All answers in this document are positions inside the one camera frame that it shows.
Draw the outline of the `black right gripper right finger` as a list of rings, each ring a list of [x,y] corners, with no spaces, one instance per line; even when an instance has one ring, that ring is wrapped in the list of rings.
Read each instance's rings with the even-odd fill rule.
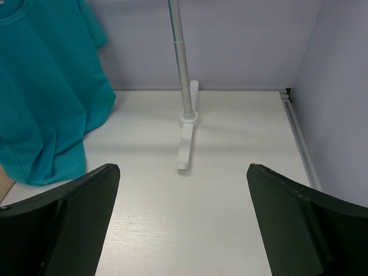
[[[272,275],[367,275],[367,208],[261,164],[247,181]]]

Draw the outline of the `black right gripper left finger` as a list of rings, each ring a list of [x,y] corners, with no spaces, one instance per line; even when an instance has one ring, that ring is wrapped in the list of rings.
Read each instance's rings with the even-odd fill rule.
[[[95,275],[119,181],[105,164],[1,207],[1,275]]]

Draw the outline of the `teal t shirt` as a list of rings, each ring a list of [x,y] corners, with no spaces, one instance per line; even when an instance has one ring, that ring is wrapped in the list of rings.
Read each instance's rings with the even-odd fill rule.
[[[107,37],[85,1],[1,2],[1,166],[42,186],[86,172],[83,139],[116,95],[98,50]]]

